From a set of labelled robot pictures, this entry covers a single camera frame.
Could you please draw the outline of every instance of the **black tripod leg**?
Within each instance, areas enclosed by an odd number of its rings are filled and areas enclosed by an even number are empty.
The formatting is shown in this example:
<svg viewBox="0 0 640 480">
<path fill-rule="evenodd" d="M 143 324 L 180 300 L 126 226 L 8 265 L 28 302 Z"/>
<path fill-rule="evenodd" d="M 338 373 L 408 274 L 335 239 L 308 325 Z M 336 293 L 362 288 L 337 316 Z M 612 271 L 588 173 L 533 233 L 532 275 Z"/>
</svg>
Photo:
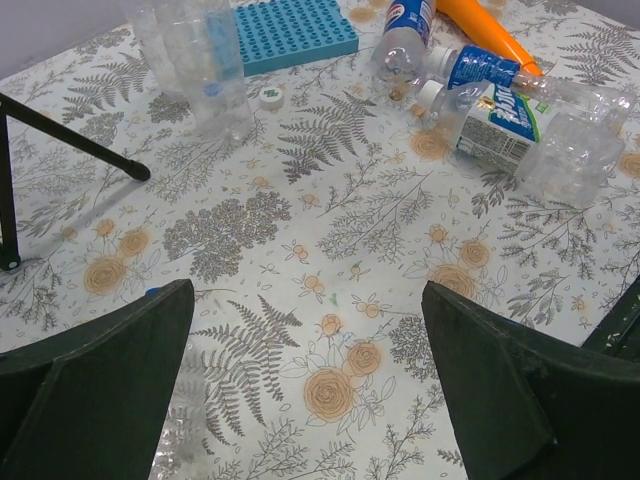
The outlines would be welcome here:
<svg viewBox="0 0 640 480">
<path fill-rule="evenodd" d="M 44 115 L 22 105 L 19 102 L 16 102 L 2 93 L 0 93 L 0 105 L 0 109 L 4 109 L 5 113 L 10 117 L 40 130 L 47 135 L 51 135 L 52 137 L 57 138 L 61 142 L 71 145 L 78 150 L 82 150 L 89 155 L 99 158 L 109 165 L 119 168 L 136 180 L 144 182 L 149 180 L 151 177 L 151 172 L 145 165 L 126 159 L 123 156 L 112 152 L 108 148 L 83 137 L 64 125 L 45 117 Z"/>
<path fill-rule="evenodd" d="M 0 270 L 13 270 L 20 265 L 16 211 L 13 203 L 13 183 L 9 160 L 7 116 L 0 104 Z"/>
</svg>

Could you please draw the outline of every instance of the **orange object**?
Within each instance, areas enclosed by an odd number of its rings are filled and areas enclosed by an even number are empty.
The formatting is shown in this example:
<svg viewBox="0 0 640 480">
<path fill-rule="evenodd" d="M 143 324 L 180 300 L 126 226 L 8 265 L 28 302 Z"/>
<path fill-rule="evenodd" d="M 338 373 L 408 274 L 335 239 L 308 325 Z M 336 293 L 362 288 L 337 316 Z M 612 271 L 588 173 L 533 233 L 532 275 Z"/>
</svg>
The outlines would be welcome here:
<svg viewBox="0 0 640 480">
<path fill-rule="evenodd" d="M 522 70 L 543 75 L 536 61 L 476 0 L 436 0 L 438 11 L 451 18 L 473 43 L 515 60 Z"/>
</svg>

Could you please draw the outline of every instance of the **white bottle cap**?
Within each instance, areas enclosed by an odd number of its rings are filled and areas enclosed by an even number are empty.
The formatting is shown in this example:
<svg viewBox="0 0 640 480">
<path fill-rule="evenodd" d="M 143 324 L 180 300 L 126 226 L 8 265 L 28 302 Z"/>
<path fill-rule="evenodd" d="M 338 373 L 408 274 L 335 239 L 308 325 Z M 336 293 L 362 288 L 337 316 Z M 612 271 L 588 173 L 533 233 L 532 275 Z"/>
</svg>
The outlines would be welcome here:
<svg viewBox="0 0 640 480">
<path fill-rule="evenodd" d="M 263 110 L 278 110 L 284 105 L 284 92 L 278 87 L 265 87 L 258 97 Z"/>
<path fill-rule="evenodd" d="M 433 106 L 433 102 L 440 93 L 440 90 L 444 88 L 440 82 L 436 82 L 435 80 L 429 80 L 424 84 L 420 93 L 418 93 L 418 105 L 420 105 L 425 110 L 431 112 L 431 107 Z"/>
<path fill-rule="evenodd" d="M 433 50 L 427 56 L 427 73 L 439 78 L 444 78 L 446 73 L 445 67 L 447 66 L 449 57 L 451 57 L 455 51 L 453 48 L 433 47 Z"/>
</svg>

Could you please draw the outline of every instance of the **floral tablecloth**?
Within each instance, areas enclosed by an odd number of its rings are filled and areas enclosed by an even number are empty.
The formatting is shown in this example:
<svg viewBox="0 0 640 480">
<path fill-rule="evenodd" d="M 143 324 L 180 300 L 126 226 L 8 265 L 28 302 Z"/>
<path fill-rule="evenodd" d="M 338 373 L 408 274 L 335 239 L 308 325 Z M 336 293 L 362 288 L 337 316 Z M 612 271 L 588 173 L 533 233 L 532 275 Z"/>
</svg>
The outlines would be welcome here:
<svg viewBox="0 0 640 480">
<path fill-rule="evenodd" d="M 419 111 L 372 95 L 386 3 L 342 1 L 358 54 L 248 78 L 254 128 L 239 148 L 194 133 L 127 27 L 2 81 L 153 177 L 11 123 L 25 261 L 0 275 L 0 351 L 189 277 L 212 479 L 464 479 L 422 289 L 432 279 L 582 342 L 639 273 L 640 111 L 593 206 L 523 197 L 459 160 Z M 638 32 L 562 0 L 502 3 L 548 73 L 640 93 Z M 433 44 L 464 41 L 440 16 L 433 30 Z M 280 111 L 259 109 L 267 85 L 285 91 Z"/>
</svg>

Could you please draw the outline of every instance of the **blue perforated tray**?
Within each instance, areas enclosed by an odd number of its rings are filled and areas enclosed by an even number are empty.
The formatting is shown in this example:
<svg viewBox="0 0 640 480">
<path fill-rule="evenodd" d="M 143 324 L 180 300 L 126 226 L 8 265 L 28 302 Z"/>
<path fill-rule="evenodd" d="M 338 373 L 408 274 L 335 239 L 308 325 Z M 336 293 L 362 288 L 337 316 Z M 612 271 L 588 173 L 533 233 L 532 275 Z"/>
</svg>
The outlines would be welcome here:
<svg viewBox="0 0 640 480">
<path fill-rule="evenodd" d="M 358 51 L 335 0 L 272 0 L 234 9 L 245 77 Z"/>
</svg>

